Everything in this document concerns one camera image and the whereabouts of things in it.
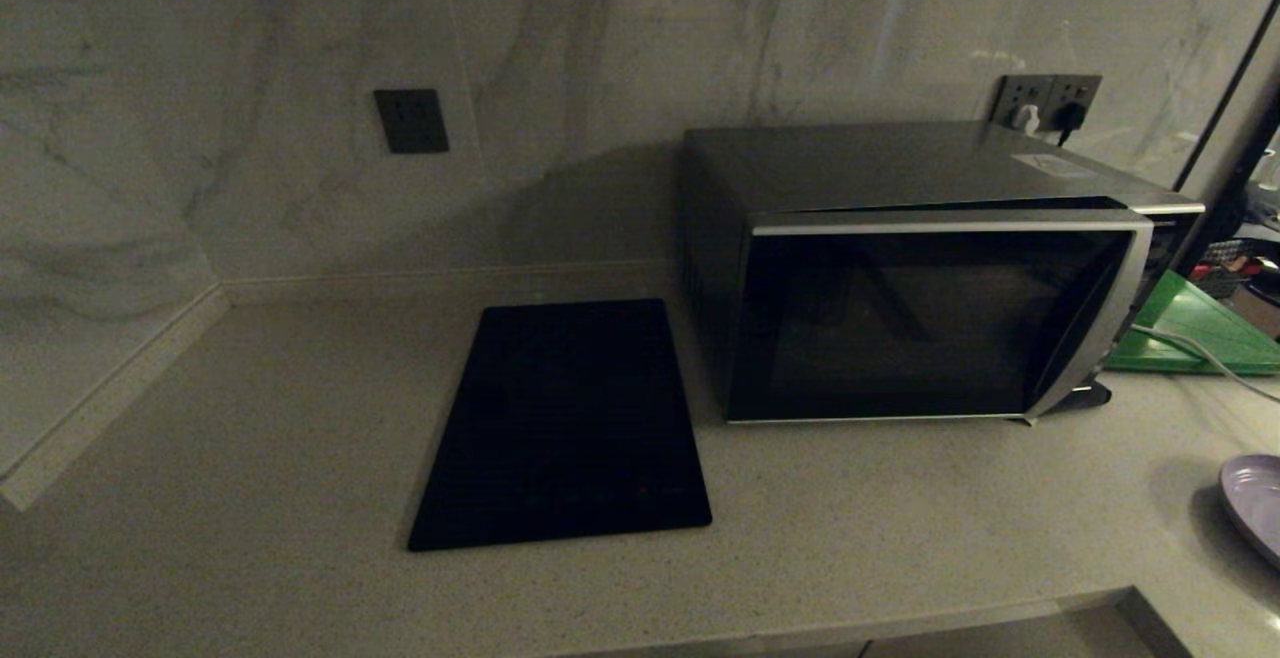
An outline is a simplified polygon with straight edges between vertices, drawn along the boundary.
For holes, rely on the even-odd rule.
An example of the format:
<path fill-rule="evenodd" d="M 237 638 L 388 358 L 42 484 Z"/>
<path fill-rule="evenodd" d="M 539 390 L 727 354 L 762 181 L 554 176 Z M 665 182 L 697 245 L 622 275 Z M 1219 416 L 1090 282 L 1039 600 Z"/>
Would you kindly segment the purple plate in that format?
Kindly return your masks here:
<path fill-rule="evenodd" d="M 1280 456 L 1234 456 L 1221 465 L 1219 486 L 1236 531 L 1280 572 Z"/>

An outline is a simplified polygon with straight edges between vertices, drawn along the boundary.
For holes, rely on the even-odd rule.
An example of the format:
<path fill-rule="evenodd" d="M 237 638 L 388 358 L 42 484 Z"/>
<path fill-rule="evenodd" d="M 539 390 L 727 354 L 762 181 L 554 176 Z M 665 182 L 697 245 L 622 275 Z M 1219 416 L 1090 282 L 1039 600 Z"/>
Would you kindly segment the black metal frame post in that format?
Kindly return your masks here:
<path fill-rule="evenodd" d="M 1265 125 L 1271 108 L 1280 108 L 1280 0 L 1268 0 L 1172 189 L 1213 204 L 1233 181 L 1248 181 L 1253 140 L 1261 152 L 1275 133 Z"/>

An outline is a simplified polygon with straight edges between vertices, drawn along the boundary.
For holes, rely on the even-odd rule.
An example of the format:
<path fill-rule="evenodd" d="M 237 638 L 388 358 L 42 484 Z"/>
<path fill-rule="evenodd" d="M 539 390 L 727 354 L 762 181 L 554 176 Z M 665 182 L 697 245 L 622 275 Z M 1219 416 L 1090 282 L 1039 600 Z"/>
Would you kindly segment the green cutting board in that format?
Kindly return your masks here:
<path fill-rule="evenodd" d="M 1192 339 L 1236 375 L 1280 375 L 1280 343 L 1174 271 L 1155 285 L 1103 367 L 1138 374 L 1217 373 L 1189 344 L 1166 342 L 1147 330 Z"/>

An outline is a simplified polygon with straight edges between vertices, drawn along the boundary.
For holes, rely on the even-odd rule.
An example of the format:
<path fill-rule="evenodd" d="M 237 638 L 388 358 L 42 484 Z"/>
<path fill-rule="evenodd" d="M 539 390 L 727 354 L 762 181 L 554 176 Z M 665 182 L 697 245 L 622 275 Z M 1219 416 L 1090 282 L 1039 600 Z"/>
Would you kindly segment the silver microwave oven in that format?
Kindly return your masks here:
<path fill-rule="evenodd" d="M 1097 178 L 1064 181 L 1012 155 L 1066 157 Z M 1112 348 L 1204 213 L 1203 204 L 988 122 L 868 122 L 686 131 L 675 210 L 685 291 L 724 419 L 739 261 L 749 219 L 890 210 L 1100 210 L 1126 207 L 1155 225 L 1135 298 Z"/>

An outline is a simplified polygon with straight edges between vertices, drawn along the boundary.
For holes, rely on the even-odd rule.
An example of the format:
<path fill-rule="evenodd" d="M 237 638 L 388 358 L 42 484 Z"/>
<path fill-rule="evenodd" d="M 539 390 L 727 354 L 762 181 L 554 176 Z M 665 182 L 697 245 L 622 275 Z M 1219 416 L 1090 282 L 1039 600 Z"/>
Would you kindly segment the white sticker label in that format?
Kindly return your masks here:
<path fill-rule="evenodd" d="M 1079 163 L 1073 163 L 1066 160 L 1066 157 L 1056 155 L 1030 154 L 1012 155 L 1011 157 L 1018 163 L 1032 166 L 1034 170 L 1043 172 L 1046 175 L 1064 181 L 1092 179 L 1098 175 L 1097 172 L 1088 169 L 1088 166 L 1082 166 Z"/>

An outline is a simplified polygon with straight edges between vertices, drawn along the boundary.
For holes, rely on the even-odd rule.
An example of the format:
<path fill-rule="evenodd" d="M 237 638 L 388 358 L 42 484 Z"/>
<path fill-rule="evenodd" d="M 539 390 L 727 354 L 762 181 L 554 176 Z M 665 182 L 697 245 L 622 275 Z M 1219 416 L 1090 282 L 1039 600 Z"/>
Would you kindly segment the grey double wall socket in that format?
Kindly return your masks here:
<path fill-rule="evenodd" d="M 1089 114 L 1102 81 L 1102 76 L 1091 74 L 1001 76 L 989 122 L 1010 128 L 1016 108 L 1034 102 L 1039 106 L 1039 131 L 1059 131 L 1053 120 L 1059 108 L 1065 106 L 1065 102 L 1079 101 L 1088 108 Z"/>

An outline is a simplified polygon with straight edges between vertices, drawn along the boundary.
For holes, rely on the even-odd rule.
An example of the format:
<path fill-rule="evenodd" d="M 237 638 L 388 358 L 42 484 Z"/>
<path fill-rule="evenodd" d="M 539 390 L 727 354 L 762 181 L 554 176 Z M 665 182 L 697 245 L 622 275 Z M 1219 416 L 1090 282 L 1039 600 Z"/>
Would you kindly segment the dark glass microwave door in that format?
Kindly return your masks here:
<path fill-rule="evenodd" d="M 724 419 L 1034 422 L 1112 348 L 1153 233 L 1126 207 L 749 219 Z"/>

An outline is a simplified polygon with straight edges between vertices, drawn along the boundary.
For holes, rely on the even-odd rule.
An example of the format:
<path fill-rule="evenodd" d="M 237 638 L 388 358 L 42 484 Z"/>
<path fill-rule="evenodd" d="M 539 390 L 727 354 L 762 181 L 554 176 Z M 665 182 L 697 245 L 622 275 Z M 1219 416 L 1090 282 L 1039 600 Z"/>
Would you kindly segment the black rubber pad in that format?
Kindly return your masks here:
<path fill-rule="evenodd" d="M 1053 415 L 1083 411 L 1083 408 L 1100 408 L 1106 406 L 1112 397 L 1114 393 L 1106 385 L 1096 380 L 1089 380 L 1088 383 L 1069 392 L 1062 399 L 1059 399 L 1059 402 L 1053 406 L 1046 408 L 1044 412 L 1032 417 L 1015 416 L 1012 419 L 1006 419 L 1005 422 L 1034 426 L 1038 420 L 1047 419 Z"/>

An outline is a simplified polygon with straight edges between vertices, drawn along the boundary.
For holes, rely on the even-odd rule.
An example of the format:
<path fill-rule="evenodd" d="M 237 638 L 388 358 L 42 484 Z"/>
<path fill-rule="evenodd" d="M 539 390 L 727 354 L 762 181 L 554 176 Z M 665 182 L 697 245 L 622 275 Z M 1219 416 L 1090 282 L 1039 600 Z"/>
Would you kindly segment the black glass induction cooktop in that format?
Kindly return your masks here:
<path fill-rule="evenodd" d="M 481 312 L 411 552 L 712 521 L 663 301 Z"/>

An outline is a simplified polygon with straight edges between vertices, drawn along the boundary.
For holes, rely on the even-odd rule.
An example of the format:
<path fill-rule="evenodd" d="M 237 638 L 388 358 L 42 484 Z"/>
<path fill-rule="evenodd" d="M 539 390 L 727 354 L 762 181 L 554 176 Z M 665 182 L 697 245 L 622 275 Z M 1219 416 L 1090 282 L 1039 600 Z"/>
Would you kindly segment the dark single wall socket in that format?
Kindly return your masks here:
<path fill-rule="evenodd" d="M 443 155 L 451 148 L 438 90 L 375 90 L 378 116 L 392 155 Z"/>

